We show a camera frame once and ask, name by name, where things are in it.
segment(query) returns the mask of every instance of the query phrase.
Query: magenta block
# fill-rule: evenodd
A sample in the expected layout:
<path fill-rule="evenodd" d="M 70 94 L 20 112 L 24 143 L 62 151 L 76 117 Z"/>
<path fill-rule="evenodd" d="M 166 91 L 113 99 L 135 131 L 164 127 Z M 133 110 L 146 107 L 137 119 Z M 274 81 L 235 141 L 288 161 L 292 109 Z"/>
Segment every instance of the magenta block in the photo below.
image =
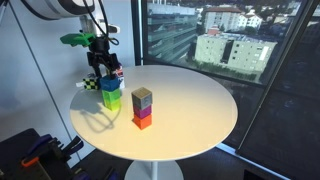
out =
<path fill-rule="evenodd" d="M 144 109 L 139 109 L 138 106 L 133 105 L 133 111 L 135 115 L 142 119 L 151 114 L 151 105 Z"/>

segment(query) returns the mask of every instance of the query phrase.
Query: green block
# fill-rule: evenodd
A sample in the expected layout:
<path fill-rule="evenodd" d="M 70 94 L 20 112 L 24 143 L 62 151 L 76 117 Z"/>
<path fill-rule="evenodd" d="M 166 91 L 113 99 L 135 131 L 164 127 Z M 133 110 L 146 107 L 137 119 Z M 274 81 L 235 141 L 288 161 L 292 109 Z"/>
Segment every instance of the green block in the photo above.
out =
<path fill-rule="evenodd" d="M 121 93 L 119 88 L 112 92 L 102 90 L 103 99 L 108 101 L 109 103 L 118 100 L 120 98 L 120 95 Z"/>
<path fill-rule="evenodd" d="M 91 33 L 67 34 L 60 38 L 63 44 L 70 44 L 71 46 L 89 46 L 94 39 L 95 36 Z"/>
<path fill-rule="evenodd" d="M 110 103 L 107 100 L 104 100 L 104 106 L 110 109 L 111 111 L 117 110 L 121 107 L 120 98 L 118 100 L 113 101 L 112 103 Z"/>

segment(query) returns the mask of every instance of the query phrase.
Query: white round table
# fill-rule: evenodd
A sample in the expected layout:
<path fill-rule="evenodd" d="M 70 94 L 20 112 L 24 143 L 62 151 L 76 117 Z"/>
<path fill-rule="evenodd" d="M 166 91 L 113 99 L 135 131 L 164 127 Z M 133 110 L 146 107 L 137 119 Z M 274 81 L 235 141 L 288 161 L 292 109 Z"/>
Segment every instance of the white round table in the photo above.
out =
<path fill-rule="evenodd" d="M 126 179 L 183 179 L 174 160 L 196 156 L 222 142 L 234 128 L 238 111 L 230 93 L 213 79 L 172 66 L 123 69 L 122 106 L 103 106 L 101 91 L 80 90 L 70 106 L 74 129 L 108 154 L 135 160 Z M 152 92 L 152 125 L 133 122 L 131 92 Z"/>

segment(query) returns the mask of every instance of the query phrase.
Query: blue block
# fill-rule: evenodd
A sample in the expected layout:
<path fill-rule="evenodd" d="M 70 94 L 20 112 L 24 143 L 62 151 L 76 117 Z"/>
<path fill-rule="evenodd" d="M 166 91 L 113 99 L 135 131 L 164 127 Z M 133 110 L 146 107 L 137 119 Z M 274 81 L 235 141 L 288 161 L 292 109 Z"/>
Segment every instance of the blue block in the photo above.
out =
<path fill-rule="evenodd" d="M 118 78 L 110 79 L 109 76 L 100 78 L 100 87 L 104 91 L 112 92 L 120 86 Z"/>

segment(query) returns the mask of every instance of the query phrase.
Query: stacked blocks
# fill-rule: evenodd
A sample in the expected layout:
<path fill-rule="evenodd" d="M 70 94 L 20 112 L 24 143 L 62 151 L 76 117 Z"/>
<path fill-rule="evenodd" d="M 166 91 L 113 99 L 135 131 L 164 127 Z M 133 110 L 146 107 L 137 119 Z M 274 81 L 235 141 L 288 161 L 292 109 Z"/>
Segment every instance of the stacked blocks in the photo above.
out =
<path fill-rule="evenodd" d="M 142 87 L 132 92 L 133 122 L 142 130 L 152 124 L 152 93 Z"/>
<path fill-rule="evenodd" d="M 100 78 L 100 86 L 105 107 L 111 111 L 119 109 L 121 107 L 121 92 L 118 79 L 104 76 Z"/>
<path fill-rule="evenodd" d="M 84 83 L 84 88 L 87 90 L 98 90 L 100 88 L 99 79 L 94 74 L 88 74 L 87 78 L 82 79 L 82 81 Z"/>

